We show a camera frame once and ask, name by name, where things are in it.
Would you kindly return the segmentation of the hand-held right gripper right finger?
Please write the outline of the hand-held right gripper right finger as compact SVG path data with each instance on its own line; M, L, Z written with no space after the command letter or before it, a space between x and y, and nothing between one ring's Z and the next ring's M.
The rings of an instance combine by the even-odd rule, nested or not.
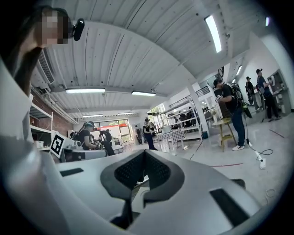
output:
M255 215L260 204L243 187L214 168L159 152L184 173L168 200L147 204L128 228L135 235L217 235Z

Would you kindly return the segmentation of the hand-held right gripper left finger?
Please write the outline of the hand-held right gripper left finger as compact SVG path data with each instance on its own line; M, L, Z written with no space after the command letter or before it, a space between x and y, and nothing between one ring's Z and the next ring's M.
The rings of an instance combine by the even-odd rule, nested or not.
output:
M93 160L61 163L61 180L69 195L60 196L67 207L71 230L131 230L132 191L145 168L145 151Z

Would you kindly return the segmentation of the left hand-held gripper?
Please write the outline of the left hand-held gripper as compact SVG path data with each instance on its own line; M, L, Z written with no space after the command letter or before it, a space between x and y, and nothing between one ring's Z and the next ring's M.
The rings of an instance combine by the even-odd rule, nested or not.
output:
M74 162L107 157L105 150L84 150L80 141L69 139L58 132L52 137L50 152L60 162Z

